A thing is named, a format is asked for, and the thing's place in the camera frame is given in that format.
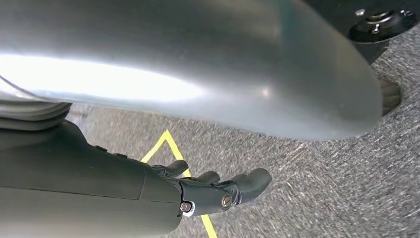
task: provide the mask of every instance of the metal bolt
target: metal bolt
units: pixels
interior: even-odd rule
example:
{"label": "metal bolt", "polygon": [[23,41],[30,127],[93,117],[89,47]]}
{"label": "metal bolt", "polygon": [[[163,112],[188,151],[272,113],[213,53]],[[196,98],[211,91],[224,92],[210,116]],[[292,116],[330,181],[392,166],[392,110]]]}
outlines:
{"label": "metal bolt", "polygon": [[413,13],[411,11],[404,11],[405,16],[412,16]]}
{"label": "metal bolt", "polygon": [[179,210],[181,210],[181,212],[189,212],[191,211],[191,204],[188,202],[183,202],[181,203]]}
{"label": "metal bolt", "polygon": [[372,30],[372,34],[378,34],[379,33],[379,24],[375,25],[375,28]]}
{"label": "metal bolt", "polygon": [[363,16],[365,14],[365,10],[364,9],[359,9],[357,11],[355,11],[356,16]]}
{"label": "metal bolt", "polygon": [[232,196],[229,194],[224,195],[222,198],[222,207],[230,207],[232,205]]}

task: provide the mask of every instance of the black arm casing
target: black arm casing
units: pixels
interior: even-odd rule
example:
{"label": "black arm casing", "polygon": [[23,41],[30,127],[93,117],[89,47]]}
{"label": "black arm casing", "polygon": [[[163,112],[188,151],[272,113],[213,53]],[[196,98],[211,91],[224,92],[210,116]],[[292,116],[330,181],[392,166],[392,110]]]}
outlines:
{"label": "black arm casing", "polygon": [[180,202],[149,165],[88,144],[70,122],[0,129],[2,236],[159,236],[178,226]]}

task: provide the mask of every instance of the yellow tape line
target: yellow tape line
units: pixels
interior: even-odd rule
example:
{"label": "yellow tape line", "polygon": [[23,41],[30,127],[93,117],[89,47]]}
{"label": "yellow tape line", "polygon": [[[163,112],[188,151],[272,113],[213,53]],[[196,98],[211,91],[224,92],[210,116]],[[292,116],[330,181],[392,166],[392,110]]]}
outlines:
{"label": "yellow tape line", "polygon": [[[175,156],[175,159],[184,160],[184,157],[179,151],[179,148],[176,145],[175,140],[173,139],[169,131],[166,130],[162,134],[162,136],[160,136],[159,140],[153,146],[153,148],[141,159],[141,162],[147,163],[150,160],[150,158],[156,153],[156,151],[158,151],[158,149],[163,145],[165,141],[169,144],[169,147],[171,148],[171,151],[173,155]],[[189,169],[187,169],[183,174],[185,177],[191,177],[191,172]],[[201,220],[203,221],[204,227],[206,228],[207,235],[209,235],[209,238],[217,238],[216,231],[214,230],[210,217],[208,215],[202,215]]]}

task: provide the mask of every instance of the gray carpet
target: gray carpet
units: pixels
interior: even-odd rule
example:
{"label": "gray carpet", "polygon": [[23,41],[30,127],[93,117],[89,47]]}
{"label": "gray carpet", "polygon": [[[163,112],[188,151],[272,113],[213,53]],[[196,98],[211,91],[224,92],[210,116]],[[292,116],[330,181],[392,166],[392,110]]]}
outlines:
{"label": "gray carpet", "polygon": [[[168,129],[191,172],[227,179],[262,167],[273,182],[252,205],[210,215],[220,238],[420,237],[420,26],[392,41],[373,68],[402,86],[401,106],[367,135],[307,142],[210,123],[76,105],[87,139],[141,158]],[[164,146],[152,164],[173,160]],[[205,238],[184,218],[170,238]]]}

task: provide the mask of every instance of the curved metal panel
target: curved metal panel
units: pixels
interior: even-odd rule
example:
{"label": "curved metal panel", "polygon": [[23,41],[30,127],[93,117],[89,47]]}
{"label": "curved metal panel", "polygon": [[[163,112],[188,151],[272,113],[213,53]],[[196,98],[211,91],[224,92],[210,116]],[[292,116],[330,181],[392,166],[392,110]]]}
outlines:
{"label": "curved metal panel", "polygon": [[38,97],[298,139],[359,135],[379,84],[299,0],[3,0],[0,75]]}

